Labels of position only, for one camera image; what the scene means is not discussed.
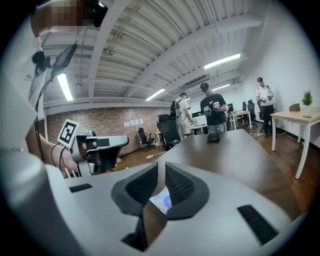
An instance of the wooden floor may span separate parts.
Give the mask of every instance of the wooden floor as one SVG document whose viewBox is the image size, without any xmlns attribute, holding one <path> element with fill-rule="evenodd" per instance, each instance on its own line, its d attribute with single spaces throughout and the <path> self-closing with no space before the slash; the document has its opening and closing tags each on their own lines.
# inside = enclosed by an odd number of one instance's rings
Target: wooden floor
<svg viewBox="0 0 320 256">
<path fill-rule="evenodd" d="M 258 123 L 258 128 L 252 127 L 251 130 L 249 130 L 247 127 L 244 127 L 249 134 L 259 133 L 260 128 L 260 123 Z M 320 184 L 320 155 L 309 147 L 302 174 L 297 180 L 295 179 L 295 175 L 302 155 L 302 144 L 299 144 L 297 140 L 291 138 L 290 136 L 283 134 L 281 136 L 277 136 L 275 152 L 272 152 L 271 135 L 268 138 L 259 136 L 253 138 L 253 140 L 254 139 L 256 139 L 256 141 L 268 152 L 271 159 L 282 171 L 283 175 L 290 180 L 292 191 L 295 195 L 301 212 L 304 213 L 308 211 Z M 156 149 L 141 149 L 122 158 L 122 162 L 118 164 L 114 170 L 118 171 L 127 167 L 130 168 L 151 163 L 151 161 L 147 159 L 147 156 L 155 155 L 163 151 L 164 148 L 162 146 L 158 146 Z M 153 159 L 156 159 L 160 156 L 161 154 L 155 155 Z"/>
</svg>

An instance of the white table leg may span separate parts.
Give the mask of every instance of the white table leg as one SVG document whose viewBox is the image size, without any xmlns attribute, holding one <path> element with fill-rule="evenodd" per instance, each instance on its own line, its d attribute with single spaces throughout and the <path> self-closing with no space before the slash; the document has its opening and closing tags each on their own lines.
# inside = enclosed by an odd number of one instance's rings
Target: white table leg
<svg viewBox="0 0 320 256">
<path fill-rule="evenodd" d="M 237 127 L 236 127 L 236 117 L 235 116 L 233 116 L 233 124 L 234 124 L 234 129 L 236 130 Z"/>
<path fill-rule="evenodd" d="M 296 171 L 296 174 L 295 174 L 296 179 L 299 179 L 299 177 L 302 173 L 302 169 L 304 168 L 304 165 L 305 165 L 305 161 L 306 161 L 307 153 L 308 153 L 308 148 L 309 148 L 309 142 L 310 142 L 310 130 L 311 130 L 311 126 L 308 124 L 305 127 L 303 151 L 302 151 L 302 156 L 300 159 L 298 170 Z"/>
<path fill-rule="evenodd" d="M 275 122 L 275 118 L 272 117 L 272 151 L 275 151 L 275 147 L 276 147 L 276 122 Z"/>
<path fill-rule="evenodd" d="M 300 143 L 300 142 L 301 142 L 301 138 L 302 138 L 302 130 L 303 130 L 303 126 L 300 124 L 300 131 L 299 131 L 298 143 Z"/>
<path fill-rule="evenodd" d="M 250 130 L 251 130 L 251 129 L 252 129 L 252 126 L 251 126 L 251 116 L 250 116 L 250 114 L 248 114 L 248 116 L 249 116 Z"/>
</svg>

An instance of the ceiling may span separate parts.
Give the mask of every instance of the ceiling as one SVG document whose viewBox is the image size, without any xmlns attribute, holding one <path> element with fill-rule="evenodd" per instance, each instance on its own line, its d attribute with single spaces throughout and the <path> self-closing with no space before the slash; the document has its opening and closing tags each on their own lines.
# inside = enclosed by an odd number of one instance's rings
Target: ceiling
<svg viewBox="0 0 320 256">
<path fill-rule="evenodd" d="M 109 10 L 100 28 L 41 36 L 43 51 L 52 60 L 68 46 L 78 45 L 64 70 L 74 98 L 68 104 L 146 103 L 162 88 L 165 91 L 152 102 L 167 104 L 180 92 L 190 98 L 199 94 L 204 81 L 213 87 L 237 84 L 264 24 L 262 0 L 102 2 Z M 204 69 L 239 53 L 239 59 Z M 44 107 L 65 104 L 55 79 L 44 94 Z"/>
</svg>

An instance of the paper on wall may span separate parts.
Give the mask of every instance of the paper on wall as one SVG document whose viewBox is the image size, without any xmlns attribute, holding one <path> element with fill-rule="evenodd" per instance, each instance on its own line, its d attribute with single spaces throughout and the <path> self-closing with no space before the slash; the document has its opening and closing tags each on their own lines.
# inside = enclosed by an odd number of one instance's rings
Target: paper on wall
<svg viewBox="0 0 320 256">
<path fill-rule="evenodd" d="M 167 187 L 162 189 L 159 194 L 151 197 L 149 200 L 165 215 L 167 214 L 167 211 L 172 207 L 170 194 Z"/>
</svg>

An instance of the white t-shirt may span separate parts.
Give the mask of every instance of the white t-shirt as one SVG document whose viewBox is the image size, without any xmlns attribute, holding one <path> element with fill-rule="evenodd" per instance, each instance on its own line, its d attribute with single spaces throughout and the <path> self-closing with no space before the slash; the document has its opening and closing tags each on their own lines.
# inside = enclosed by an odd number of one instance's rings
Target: white t-shirt
<svg viewBox="0 0 320 256">
<path fill-rule="evenodd" d="M 185 99 L 181 99 L 181 98 L 177 98 L 175 100 L 175 102 L 177 102 L 180 106 L 180 111 L 181 111 L 181 115 L 177 118 L 178 121 L 184 121 L 184 120 L 187 120 L 187 116 L 186 116 L 186 113 L 185 113 L 185 109 L 188 109 L 189 108 L 189 105 L 188 103 L 186 102 Z"/>
<path fill-rule="evenodd" d="M 269 94 L 273 93 L 270 87 L 267 87 L 266 85 L 264 87 L 259 86 L 256 89 L 256 96 L 259 98 L 266 98 L 266 101 L 261 100 L 261 106 L 270 106 L 272 105 L 273 99 L 268 99 Z"/>
<path fill-rule="evenodd" d="M 35 120 L 35 106 L 42 87 L 45 84 L 46 72 L 35 77 L 36 65 L 33 55 L 41 51 L 40 38 L 36 38 L 30 23 L 30 16 L 16 31 L 0 59 L 0 93 L 6 103 L 6 109 L 0 111 L 1 132 L 4 136 L 1 145 L 8 147 L 25 147 L 25 138 Z M 38 119 L 44 118 L 43 97 L 38 106 Z"/>
</svg>

